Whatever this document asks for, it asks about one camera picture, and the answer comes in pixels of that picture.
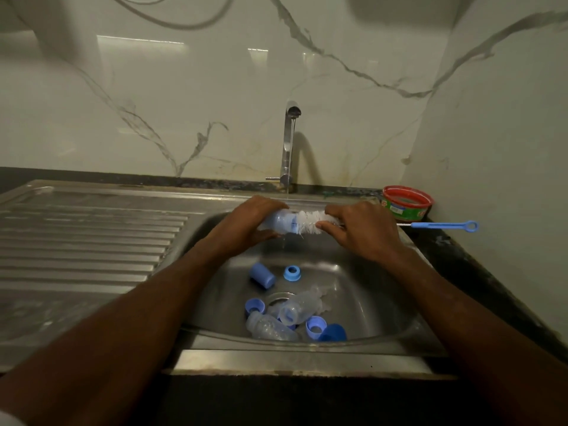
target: left hand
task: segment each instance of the left hand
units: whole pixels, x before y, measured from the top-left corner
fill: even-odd
[[[203,249],[212,259],[225,261],[237,256],[257,243],[279,237],[273,230],[257,230],[268,215],[286,209],[282,201],[252,196],[236,207],[195,247]]]

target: right hand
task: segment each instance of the right hand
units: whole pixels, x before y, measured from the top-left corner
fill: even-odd
[[[325,213],[339,218],[344,227],[326,221],[317,222],[316,227],[361,257],[386,264],[407,249],[398,236],[392,213],[381,205],[368,201],[350,206],[331,204]]]

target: hand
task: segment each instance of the hand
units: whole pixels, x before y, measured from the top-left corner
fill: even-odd
[[[320,221],[316,227],[329,233],[337,243],[368,260],[386,264],[407,248],[398,236],[398,227],[386,208],[360,201],[352,206],[328,205],[325,213],[339,218],[344,227]]]
[[[274,230],[257,230],[265,218],[288,208],[282,201],[253,196],[236,207],[195,246],[213,259],[225,261],[257,243],[279,237]]]

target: blue brush handle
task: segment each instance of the blue brush handle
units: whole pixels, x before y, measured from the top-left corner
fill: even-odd
[[[473,233],[479,228],[477,221],[466,222],[413,222],[410,227],[416,229],[462,229]]]

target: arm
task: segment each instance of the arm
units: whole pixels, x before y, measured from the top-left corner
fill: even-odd
[[[26,424],[121,422],[166,359],[223,262],[278,236],[256,228],[286,204],[255,196],[185,256],[101,308],[0,380],[0,409]]]
[[[420,312],[464,373],[512,424],[566,424],[568,367],[461,292],[405,247],[392,214],[360,202],[333,206],[317,226],[345,248],[379,263],[416,300]]]

